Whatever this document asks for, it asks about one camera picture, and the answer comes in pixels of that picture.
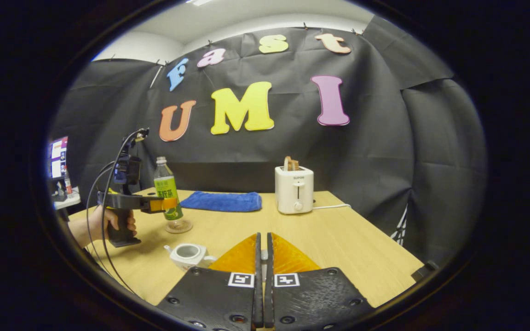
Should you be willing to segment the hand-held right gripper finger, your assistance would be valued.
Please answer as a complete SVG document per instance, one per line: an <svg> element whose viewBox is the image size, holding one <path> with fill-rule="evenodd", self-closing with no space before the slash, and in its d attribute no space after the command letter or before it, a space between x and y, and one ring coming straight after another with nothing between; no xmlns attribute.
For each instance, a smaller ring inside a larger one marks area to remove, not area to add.
<svg viewBox="0 0 530 331"><path fill-rule="evenodd" d="M374 308L340 268L320 268L286 239L267 235L264 325L276 331L341 331Z"/></svg>
<svg viewBox="0 0 530 331"><path fill-rule="evenodd" d="M264 325L262 279L256 233L208 268L189 268L157 308L202 331L254 331Z"/></svg>

